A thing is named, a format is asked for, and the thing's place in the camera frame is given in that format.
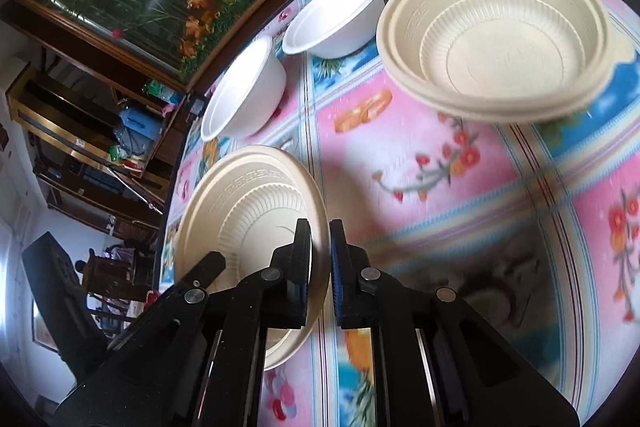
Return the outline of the large beige ribbed bowl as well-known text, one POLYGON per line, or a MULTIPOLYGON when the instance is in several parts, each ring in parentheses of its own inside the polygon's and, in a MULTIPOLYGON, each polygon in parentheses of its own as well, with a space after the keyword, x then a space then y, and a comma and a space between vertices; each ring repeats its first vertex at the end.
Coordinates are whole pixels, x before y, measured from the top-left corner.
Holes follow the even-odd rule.
POLYGON ((580 112, 636 57, 601 0, 390 0, 376 46, 402 91, 491 124, 580 112))

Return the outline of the framed wall picture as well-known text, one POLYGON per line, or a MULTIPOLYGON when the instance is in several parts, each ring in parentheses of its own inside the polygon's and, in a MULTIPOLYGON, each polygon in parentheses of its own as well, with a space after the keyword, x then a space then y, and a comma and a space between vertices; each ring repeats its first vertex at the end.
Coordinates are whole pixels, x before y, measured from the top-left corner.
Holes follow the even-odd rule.
POLYGON ((32 341, 52 352, 58 351, 46 323, 43 321, 35 301, 32 301, 32 341))

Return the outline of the small white foam bowl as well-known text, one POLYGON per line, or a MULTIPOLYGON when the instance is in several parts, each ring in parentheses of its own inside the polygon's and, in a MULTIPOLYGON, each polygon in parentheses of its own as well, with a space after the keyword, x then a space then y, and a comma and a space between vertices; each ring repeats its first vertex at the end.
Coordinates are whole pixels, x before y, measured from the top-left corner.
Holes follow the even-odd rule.
POLYGON ((282 50, 333 60, 357 51, 376 33, 384 0, 311 0, 288 25, 282 50))

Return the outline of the large white foam bowl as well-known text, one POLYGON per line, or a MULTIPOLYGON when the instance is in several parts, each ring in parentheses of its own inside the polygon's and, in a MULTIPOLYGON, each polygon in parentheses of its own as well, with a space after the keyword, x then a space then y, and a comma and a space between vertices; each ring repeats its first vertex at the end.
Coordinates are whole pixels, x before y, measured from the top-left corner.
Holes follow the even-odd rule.
POLYGON ((222 75, 201 123, 204 142, 244 139, 267 124, 278 108, 286 72, 273 51, 273 38, 250 43, 222 75))

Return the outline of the small beige ribbed bowl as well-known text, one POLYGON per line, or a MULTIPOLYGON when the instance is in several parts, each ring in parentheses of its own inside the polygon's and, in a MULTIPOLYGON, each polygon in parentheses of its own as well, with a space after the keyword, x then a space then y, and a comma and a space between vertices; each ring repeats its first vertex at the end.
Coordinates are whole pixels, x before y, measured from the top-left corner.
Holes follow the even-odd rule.
POLYGON ((180 280, 209 251, 226 258, 226 269, 205 288, 213 293, 268 267, 273 251, 293 242, 295 225, 310 225, 307 323, 302 329, 270 329, 265 369, 295 355, 323 309, 330 275, 330 236, 326 206, 314 179, 283 150, 252 145, 236 150, 201 179, 184 210, 174 247, 175 279, 180 280))

